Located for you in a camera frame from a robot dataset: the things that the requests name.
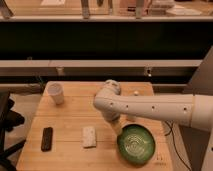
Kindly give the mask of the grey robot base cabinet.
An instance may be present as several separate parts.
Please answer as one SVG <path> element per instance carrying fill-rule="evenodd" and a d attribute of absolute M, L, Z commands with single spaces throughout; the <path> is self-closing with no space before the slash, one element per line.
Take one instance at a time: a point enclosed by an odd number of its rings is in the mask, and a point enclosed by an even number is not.
<path fill-rule="evenodd" d="M 209 95 L 210 100 L 203 101 L 204 107 L 198 103 L 198 121 L 211 107 L 210 118 L 204 122 L 209 130 L 180 126 L 181 136 L 192 171 L 213 171 L 213 45 L 199 65 L 184 93 Z"/>

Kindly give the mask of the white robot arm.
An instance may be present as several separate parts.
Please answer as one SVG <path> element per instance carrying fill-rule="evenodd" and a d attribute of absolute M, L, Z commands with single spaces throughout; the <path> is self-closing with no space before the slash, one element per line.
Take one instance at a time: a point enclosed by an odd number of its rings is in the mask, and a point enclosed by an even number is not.
<path fill-rule="evenodd" d="M 208 132 L 213 130 L 213 96 L 123 96 L 120 84 L 114 80 L 107 80 L 96 93 L 93 105 L 109 123 L 118 121 L 121 114 L 126 114 L 172 121 Z"/>

